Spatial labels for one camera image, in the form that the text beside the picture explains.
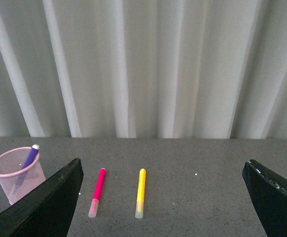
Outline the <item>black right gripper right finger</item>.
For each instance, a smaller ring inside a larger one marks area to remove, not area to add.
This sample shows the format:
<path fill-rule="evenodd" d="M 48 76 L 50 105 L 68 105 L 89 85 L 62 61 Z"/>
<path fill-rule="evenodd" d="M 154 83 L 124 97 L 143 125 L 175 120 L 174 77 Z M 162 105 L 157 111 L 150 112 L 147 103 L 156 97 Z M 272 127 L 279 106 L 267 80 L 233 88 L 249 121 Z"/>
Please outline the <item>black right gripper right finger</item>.
<path fill-rule="evenodd" d="M 267 236 L 287 237 L 287 179 L 253 159 L 242 177 Z"/>

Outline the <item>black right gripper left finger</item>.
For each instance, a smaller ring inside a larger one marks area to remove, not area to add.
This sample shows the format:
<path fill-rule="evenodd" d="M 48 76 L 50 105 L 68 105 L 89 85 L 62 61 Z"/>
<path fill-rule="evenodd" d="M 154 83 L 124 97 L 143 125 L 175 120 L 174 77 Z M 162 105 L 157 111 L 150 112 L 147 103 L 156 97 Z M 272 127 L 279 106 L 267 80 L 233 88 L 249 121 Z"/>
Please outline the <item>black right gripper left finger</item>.
<path fill-rule="evenodd" d="M 37 188 L 0 213 L 0 237 L 65 237 L 83 181 L 73 159 Z"/>

